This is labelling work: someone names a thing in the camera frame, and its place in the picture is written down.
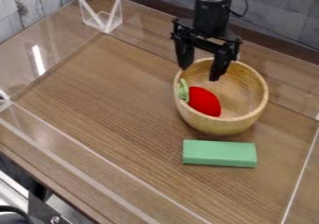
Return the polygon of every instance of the green sponge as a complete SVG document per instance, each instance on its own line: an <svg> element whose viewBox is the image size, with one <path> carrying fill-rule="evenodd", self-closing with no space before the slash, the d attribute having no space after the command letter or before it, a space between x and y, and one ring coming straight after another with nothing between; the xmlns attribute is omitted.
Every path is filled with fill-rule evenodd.
<svg viewBox="0 0 319 224"><path fill-rule="evenodd" d="M253 143L182 141L182 163L250 167L256 166Z"/></svg>

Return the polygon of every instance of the wood grain surface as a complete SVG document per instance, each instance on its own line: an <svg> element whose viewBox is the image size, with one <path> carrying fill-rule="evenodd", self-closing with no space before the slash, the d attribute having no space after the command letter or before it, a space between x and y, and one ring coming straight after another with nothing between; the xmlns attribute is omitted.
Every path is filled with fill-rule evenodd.
<svg viewBox="0 0 319 224"><path fill-rule="evenodd" d="M98 10L112 4L112 0L89 2ZM117 38L96 35L14 102L212 223L280 223L317 126L312 116L317 104L298 100L305 94L316 97L317 67L253 44L244 45L241 61L246 59L260 71L276 96L246 132L222 138L202 135L185 125L176 111L172 83L178 68L168 60L173 56L166 34L170 17L132 5L126 9L128 20L112 34ZM290 97L292 91L300 91L297 98ZM32 125L22 114L17 118L22 133L38 146L0 126L3 153L96 222L145 222L109 199L104 191L109 187L160 223L180 223L182 212L165 216L173 209L165 210L160 200L146 202L144 190L130 189L125 179L112 182L118 174L110 172L106 161L61 141L44 126ZM6 111L1 119L9 119ZM182 165L185 138L254 142L257 167ZM310 203L300 204L314 212Z"/></svg>

